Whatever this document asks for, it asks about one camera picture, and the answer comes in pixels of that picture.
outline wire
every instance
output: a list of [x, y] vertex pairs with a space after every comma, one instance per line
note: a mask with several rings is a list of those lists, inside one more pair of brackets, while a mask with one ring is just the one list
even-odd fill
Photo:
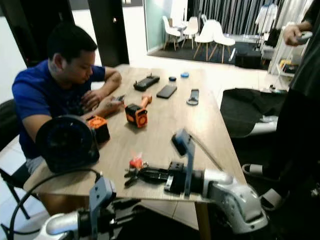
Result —
[[9, 227], [9, 235], [8, 235], [8, 240], [14, 240], [14, 226], [15, 226], [15, 219], [18, 213], [19, 208], [22, 206], [22, 204], [25, 203], [25, 201], [28, 199], [28, 197], [30, 197], [30, 195], [32, 194], [33, 190], [35, 190], [37, 187], [39, 187], [40, 185], [44, 184], [45, 182], [66, 175], [66, 174], [70, 174], [70, 173], [76, 173], [76, 172], [94, 172], [96, 175], [96, 179], [95, 181], [97, 181], [100, 177], [101, 174], [99, 172], [97, 172], [94, 169], [91, 168], [81, 168], [81, 169], [71, 169], [71, 170], [67, 170], [64, 172], [60, 172], [57, 173], [55, 175], [49, 176], [43, 180], [41, 180], [40, 182], [38, 182], [36, 185], [34, 185], [31, 189], [29, 189], [26, 194], [23, 196], [23, 198], [19, 201], [19, 203], [17, 204], [17, 206], [15, 207], [13, 214], [11, 216], [11, 220], [10, 220], [10, 227]]
[[223, 171], [222, 166], [218, 163], [217, 159], [215, 156], [213, 156], [212, 153], [210, 153], [210, 151], [207, 149], [206, 145], [204, 145], [204, 143], [191, 131], [189, 131], [189, 129], [186, 129], [186, 131], [188, 132], [188, 134], [190, 135], [190, 137], [198, 144], [198, 146], [202, 149], [202, 151], [211, 159], [211, 161], [213, 162], [213, 164], [220, 170]]

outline metal bracket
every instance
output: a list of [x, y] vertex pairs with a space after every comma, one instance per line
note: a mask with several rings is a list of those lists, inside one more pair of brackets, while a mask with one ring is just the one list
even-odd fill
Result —
[[116, 188], [114, 183], [104, 177], [101, 177], [90, 190], [89, 207], [92, 239], [98, 238], [98, 217], [101, 206], [107, 206], [115, 197]]
[[193, 143], [193, 141], [191, 141], [191, 136], [187, 133], [187, 131], [184, 128], [176, 133], [175, 140], [179, 145], [183, 145], [188, 157], [184, 182], [184, 196], [189, 197], [192, 171], [194, 168], [195, 144]]

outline blue t-shirt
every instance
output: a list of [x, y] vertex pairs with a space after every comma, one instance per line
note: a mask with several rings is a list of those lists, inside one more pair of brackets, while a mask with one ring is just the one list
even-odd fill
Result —
[[48, 60], [21, 71], [16, 76], [12, 93], [21, 125], [19, 142], [26, 158], [34, 159], [40, 154], [24, 128], [22, 120], [31, 115], [48, 115], [53, 118], [65, 114], [83, 115], [81, 97], [91, 89], [92, 82], [101, 82], [105, 79], [104, 67], [92, 66], [92, 72], [88, 81], [68, 90], [59, 87], [52, 78]]

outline person's hand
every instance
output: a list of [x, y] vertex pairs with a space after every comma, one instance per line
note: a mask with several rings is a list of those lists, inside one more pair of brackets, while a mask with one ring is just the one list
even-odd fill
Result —
[[124, 101], [118, 101], [114, 96], [107, 96], [99, 103], [96, 111], [102, 113], [102, 115], [108, 115], [120, 110], [124, 106]]
[[301, 37], [301, 35], [301, 31], [297, 25], [289, 25], [283, 31], [283, 40], [285, 44], [295, 47], [301, 45], [297, 41], [297, 37]]
[[104, 93], [98, 90], [89, 90], [81, 97], [81, 104], [85, 112], [92, 111], [93, 108], [98, 106], [98, 104], [104, 99]]

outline blue cap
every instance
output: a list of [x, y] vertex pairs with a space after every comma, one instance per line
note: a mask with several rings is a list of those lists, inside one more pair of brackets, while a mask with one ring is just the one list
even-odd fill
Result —
[[189, 77], [189, 73], [188, 72], [183, 72], [180, 75], [182, 78], [188, 78]]

